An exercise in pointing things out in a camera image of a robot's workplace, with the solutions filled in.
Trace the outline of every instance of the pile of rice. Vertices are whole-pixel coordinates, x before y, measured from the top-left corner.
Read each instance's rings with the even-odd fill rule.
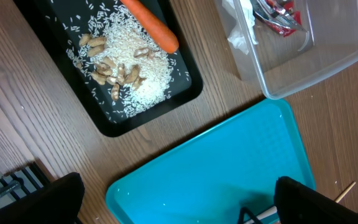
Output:
[[[94,70],[93,64],[101,62],[105,56],[113,59],[117,65],[123,63],[126,73],[130,73],[134,65],[139,65],[139,76],[146,78],[143,84],[137,90],[126,88],[131,87],[131,84],[120,89],[121,100],[118,102],[123,104],[123,112],[130,118],[166,98],[164,92],[169,88],[173,67],[168,54],[158,47],[125,6],[114,6],[114,9],[116,11],[109,16],[106,11],[99,11],[97,17],[91,16],[88,21],[88,28],[93,37],[105,36],[108,39],[103,53],[88,58],[89,46],[85,46],[78,51],[79,56],[74,55],[73,48],[68,49],[67,54],[74,65],[78,62],[85,65],[81,71],[86,77],[90,77]],[[157,52],[153,59],[134,58],[134,52],[144,47]],[[117,69],[113,69],[113,76],[117,76]]]

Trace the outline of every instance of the black tray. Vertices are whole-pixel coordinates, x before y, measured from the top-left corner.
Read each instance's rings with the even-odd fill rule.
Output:
[[[119,101],[115,106],[112,104],[109,94],[112,86],[107,84],[100,86],[93,80],[89,80],[89,77],[84,77],[73,66],[66,54],[67,48],[73,47],[75,52],[78,51],[79,35],[89,33],[88,20],[90,16],[96,17],[98,11],[101,11],[99,5],[102,2],[111,12],[114,11],[113,5],[121,5],[121,2],[115,0],[54,0],[54,2],[53,0],[14,0],[95,125],[109,137],[120,136],[174,110],[195,99],[203,89],[200,72],[174,16],[170,2],[166,0],[140,1],[175,33],[180,48],[176,54],[169,55],[169,58],[177,62],[171,74],[170,88],[165,92],[169,98],[147,111],[127,118],[123,113],[112,112],[122,110]],[[81,27],[80,32],[71,31],[70,25]]]

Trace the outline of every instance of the black tray rim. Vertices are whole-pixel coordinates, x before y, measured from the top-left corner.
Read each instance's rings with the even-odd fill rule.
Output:
[[[132,118],[128,118],[124,122],[119,124],[110,122],[104,115],[104,112],[99,107],[98,103],[94,100],[82,78],[78,75],[76,68],[72,65],[71,60],[66,55],[66,50],[61,48],[58,44],[57,38],[52,34],[47,21],[33,1],[14,0],[14,3],[35,32],[52,60],[55,62],[59,71],[61,71],[63,77],[74,91],[93,123],[103,135],[107,137],[118,137],[128,133],[139,126],[194,100],[203,91],[203,79],[194,60],[194,56],[191,53],[188,42],[185,39],[185,35],[175,17],[171,2],[157,0],[169,29],[171,29],[178,38],[180,45],[179,51],[189,71],[189,76],[192,81],[191,86],[189,89],[155,105],[147,111],[139,113]]]

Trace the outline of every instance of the wooden table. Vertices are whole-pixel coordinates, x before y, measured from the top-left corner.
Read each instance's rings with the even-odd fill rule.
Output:
[[[263,99],[240,82],[212,0],[172,0],[204,79],[196,99],[119,138],[94,126],[11,0],[0,0],[0,170],[31,161],[51,178],[79,172],[85,223],[117,223],[107,187],[147,161]],[[286,99],[310,160],[317,191],[358,212],[358,63]]]

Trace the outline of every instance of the tray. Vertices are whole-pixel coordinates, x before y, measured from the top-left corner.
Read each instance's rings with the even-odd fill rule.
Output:
[[[171,74],[170,88],[165,91],[165,100],[133,117],[127,117],[123,113],[121,99],[116,103],[113,102],[110,97],[111,85],[101,86],[90,80],[90,77],[84,76],[75,68],[67,55],[68,49],[72,49],[76,53],[80,49],[78,45],[80,36],[89,33],[88,20],[91,16],[96,17],[98,11],[104,11],[100,5],[103,3],[105,8],[110,10],[106,11],[109,15],[117,10],[117,6],[121,5],[120,1],[14,0],[14,2],[47,49],[95,125],[106,136],[120,136],[137,128],[193,100],[203,89],[200,72],[169,1],[141,1],[175,33],[180,48],[175,54],[169,55],[170,60],[176,61],[176,63]],[[78,26],[80,29],[76,32],[71,30],[71,26]]]
[[[281,176],[315,189],[290,106],[264,100],[116,181],[106,204],[121,223],[237,223],[273,205]]]

